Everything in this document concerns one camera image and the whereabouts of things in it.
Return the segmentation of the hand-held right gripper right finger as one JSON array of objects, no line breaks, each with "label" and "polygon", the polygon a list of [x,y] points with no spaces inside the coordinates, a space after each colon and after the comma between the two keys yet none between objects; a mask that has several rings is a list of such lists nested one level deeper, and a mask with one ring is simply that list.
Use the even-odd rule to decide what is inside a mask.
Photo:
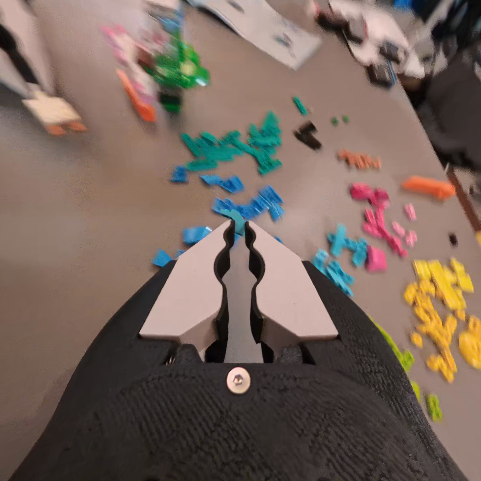
[{"label": "hand-held right gripper right finger", "polygon": [[263,359],[276,359],[283,348],[339,336],[307,263],[252,221],[245,227],[251,291],[250,324]]}]

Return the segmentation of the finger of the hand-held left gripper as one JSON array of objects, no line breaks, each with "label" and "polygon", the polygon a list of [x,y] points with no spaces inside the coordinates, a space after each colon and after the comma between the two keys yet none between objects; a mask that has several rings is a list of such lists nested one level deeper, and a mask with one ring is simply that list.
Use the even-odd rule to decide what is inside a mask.
[{"label": "finger of the hand-held left gripper", "polygon": [[12,33],[17,45],[31,66],[45,93],[55,93],[55,72],[41,22],[32,1],[6,1],[5,27]]},{"label": "finger of the hand-held left gripper", "polygon": [[1,51],[1,83],[24,99],[36,98],[37,77],[6,27],[1,27]]}]

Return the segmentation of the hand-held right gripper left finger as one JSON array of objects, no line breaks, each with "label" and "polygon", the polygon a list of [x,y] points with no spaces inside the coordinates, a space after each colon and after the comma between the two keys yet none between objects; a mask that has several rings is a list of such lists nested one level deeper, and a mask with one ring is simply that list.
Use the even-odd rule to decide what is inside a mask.
[{"label": "hand-held right gripper left finger", "polygon": [[223,277],[234,241],[235,222],[226,220],[172,263],[141,338],[191,344],[206,362],[224,362],[229,311]]}]

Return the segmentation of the pile of light blue lego pieces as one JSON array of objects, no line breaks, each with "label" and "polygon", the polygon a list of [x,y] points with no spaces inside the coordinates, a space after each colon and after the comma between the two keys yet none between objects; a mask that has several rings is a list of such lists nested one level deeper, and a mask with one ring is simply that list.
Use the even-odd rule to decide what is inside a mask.
[{"label": "pile of light blue lego pieces", "polygon": [[312,258],[314,267],[348,297],[353,297],[354,277],[342,265],[349,260],[353,268],[364,267],[368,258],[368,243],[363,237],[350,237],[345,224],[338,223],[327,234],[328,249],[318,249]]}]

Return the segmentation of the large magenta curved lego piece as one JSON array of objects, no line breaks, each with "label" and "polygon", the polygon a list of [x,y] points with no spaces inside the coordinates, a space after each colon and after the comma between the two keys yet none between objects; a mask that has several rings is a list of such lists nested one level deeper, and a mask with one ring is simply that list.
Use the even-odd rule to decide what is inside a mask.
[{"label": "large magenta curved lego piece", "polygon": [[369,245],[367,247],[365,268],[371,274],[385,272],[387,270],[387,259],[384,251]]}]

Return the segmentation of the pile of magenta lego pieces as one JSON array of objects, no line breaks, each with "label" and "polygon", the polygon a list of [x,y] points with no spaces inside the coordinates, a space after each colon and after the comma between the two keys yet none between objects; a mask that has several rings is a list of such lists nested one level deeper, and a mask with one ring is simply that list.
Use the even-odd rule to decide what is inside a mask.
[{"label": "pile of magenta lego pieces", "polygon": [[385,241],[394,253],[406,258],[407,250],[403,247],[401,238],[391,234],[386,226],[384,212],[390,205],[387,191],[356,182],[351,184],[349,193],[352,199],[366,201],[370,205],[369,208],[365,209],[363,231],[372,237]]}]

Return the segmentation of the pile of lime lego pieces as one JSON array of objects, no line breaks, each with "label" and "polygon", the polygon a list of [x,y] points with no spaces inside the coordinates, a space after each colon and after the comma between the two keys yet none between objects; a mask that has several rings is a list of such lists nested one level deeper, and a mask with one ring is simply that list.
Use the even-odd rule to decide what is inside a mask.
[{"label": "pile of lime lego pieces", "polygon": [[[401,351],[397,344],[393,341],[392,337],[373,319],[370,320],[375,324],[378,330],[381,332],[382,336],[390,346],[398,362],[402,366],[403,370],[408,374],[415,363],[414,356],[409,350]],[[419,384],[415,381],[410,381],[412,390],[419,404],[421,404],[421,390]],[[433,393],[424,394],[424,401],[429,417],[432,421],[440,423],[443,421],[443,412],[441,404],[437,395]]]}]

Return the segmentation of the pile of light pink lego pieces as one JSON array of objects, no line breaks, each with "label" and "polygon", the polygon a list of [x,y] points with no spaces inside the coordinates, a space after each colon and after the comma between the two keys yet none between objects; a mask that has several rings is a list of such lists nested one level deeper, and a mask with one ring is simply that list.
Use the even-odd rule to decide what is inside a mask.
[{"label": "pile of light pink lego pieces", "polygon": [[[404,214],[409,221],[416,221],[417,214],[414,206],[411,203],[405,204],[403,207]],[[394,233],[400,237],[402,241],[409,247],[412,248],[416,244],[418,237],[414,230],[404,229],[398,222],[392,222],[391,227]]]}]

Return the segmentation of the pile of yellow lego pieces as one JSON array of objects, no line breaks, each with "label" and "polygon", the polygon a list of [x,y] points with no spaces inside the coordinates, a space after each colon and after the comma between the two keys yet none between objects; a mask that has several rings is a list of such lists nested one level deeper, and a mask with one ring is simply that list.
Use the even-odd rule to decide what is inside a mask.
[{"label": "pile of yellow lego pieces", "polygon": [[447,265],[415,259],[412,268],[415,279],[404,291],[415,321],[409,340],[418,349],[425,340],[432,343],[427,369],[452,384],[458,373],[452,349],[456,344],[466,364],[480,371],[480,318],[467,309],[465,297],[474,293],[474,285],[465,266],[452,257]]}]

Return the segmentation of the pink and green lego model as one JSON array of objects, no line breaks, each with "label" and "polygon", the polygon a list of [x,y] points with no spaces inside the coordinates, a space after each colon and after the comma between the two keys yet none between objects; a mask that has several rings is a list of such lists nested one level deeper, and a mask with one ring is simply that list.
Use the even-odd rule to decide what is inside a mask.
[{"label": "pink and green lego model", "polygon": [[193,46],[184,42],[180,3],[145,1],[144,5],[146,19],[138,40],[120,25],[102,30],[119,69],[127,74],[141,98],[153,106],[158,102],[168,113],[178,113],[184,91],[207,86],[210,74]]}]

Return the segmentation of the pile of teal lego pieces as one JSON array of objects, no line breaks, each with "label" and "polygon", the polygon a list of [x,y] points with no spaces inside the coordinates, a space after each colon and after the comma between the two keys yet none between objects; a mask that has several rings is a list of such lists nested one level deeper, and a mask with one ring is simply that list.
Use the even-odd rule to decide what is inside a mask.
[{"label": "pile of teal lego pieces", "polygon": [[181,134],[184,146],[192,159],[181,166],[187,172],[203,172],[217,169],[220,163],[234,161],[248,155],[257,165],[257,172],[265,176],[282,166],[277,153],[283,145],[280,118],[268,111],[260,125],[249,124],[246,136],[238,130],[228,131],[218,138],[202,131],[197,137]]}]

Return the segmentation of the pile of small orange lego pieces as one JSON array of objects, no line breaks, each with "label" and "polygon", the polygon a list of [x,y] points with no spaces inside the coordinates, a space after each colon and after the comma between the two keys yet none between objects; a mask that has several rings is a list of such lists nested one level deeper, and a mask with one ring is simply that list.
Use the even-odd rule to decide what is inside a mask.
[{"label": "pile of small orange lego pieces", "polygon": [[358,170],[376,169],[382,166],[380,157],[373,157],[369,154],[356,153],[346,149],[341,149],[336,154],[337,159],[344,162],[348,167],[354,167]]}]

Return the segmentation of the pile of black lego pieces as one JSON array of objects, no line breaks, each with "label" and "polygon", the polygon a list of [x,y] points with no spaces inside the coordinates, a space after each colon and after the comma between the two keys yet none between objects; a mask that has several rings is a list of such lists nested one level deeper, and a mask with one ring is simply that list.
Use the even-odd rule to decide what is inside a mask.
[{"label": "pile of black lego pieces", "polygon": [[293,131],[298,141],[314,151],[320,151],[322,143],[315,137],[317,128],[312,121],[307,121]]}]

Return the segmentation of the lego instruction booklet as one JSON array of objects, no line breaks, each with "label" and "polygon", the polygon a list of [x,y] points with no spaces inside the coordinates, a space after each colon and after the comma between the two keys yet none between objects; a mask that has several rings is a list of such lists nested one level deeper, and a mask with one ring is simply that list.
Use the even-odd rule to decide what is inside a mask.
[{"label": "lego instruction booklet", "polygon": [[266,1],[187,1],[210,12],[241,38],[296,71],[321,46],[320,37],[287,20]]}]

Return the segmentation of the orange brick separator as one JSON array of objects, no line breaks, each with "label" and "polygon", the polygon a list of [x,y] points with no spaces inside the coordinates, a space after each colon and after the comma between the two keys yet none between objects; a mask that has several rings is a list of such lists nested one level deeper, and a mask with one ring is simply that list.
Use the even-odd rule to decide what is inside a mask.
[{"label": "orange brick separator", "polygon": [[452,183],[430,177],[411,176],[401,183],[401,187],[407,191],[431,196],[437,201],[446,201],[456,195]]},{"label": "orange brick separator", "polygon": [[157,114],[154,106],[145,102],[141,98],[140,94],[137,92],[137,90],[129,80],[129,77],[124,71],[116,69],[116,73],[118,78],[120,79],[124,92],[129,98],[130,103],[136,111],[137,115],[145,122],[155,123],[157,120]]}]

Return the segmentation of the small dark box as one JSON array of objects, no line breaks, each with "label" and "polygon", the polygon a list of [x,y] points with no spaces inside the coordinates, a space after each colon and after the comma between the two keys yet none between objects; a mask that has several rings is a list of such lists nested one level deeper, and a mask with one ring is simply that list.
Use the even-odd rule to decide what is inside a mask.
[{"label": "small dark box", "polygon": [[370,82],[385,89],[391,89],[396,84],[396,75],[390,62],[372,63],[367,67]]}]

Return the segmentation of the dark chair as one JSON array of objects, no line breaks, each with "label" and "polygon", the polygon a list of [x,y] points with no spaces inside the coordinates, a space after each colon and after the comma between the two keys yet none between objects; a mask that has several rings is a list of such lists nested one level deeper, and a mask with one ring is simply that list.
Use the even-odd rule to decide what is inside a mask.
[{"label": "dark chair", "polygon": [[480,42],[429,81],[416,113],[443,166],[480,173]]}]

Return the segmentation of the white crumpled bags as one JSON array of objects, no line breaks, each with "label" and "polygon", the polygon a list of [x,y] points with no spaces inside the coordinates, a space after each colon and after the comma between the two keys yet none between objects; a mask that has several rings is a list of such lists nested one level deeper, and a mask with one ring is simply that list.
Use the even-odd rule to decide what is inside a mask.
[{"label": "white crumpled bags", "polygon": [[387,11],[354,1],[328,1],[316,5],[317,24],[338,31],[346,40],[354,59],[367,67],[390,62],[398,76],[422,80],[424,65],[394,17]]}]

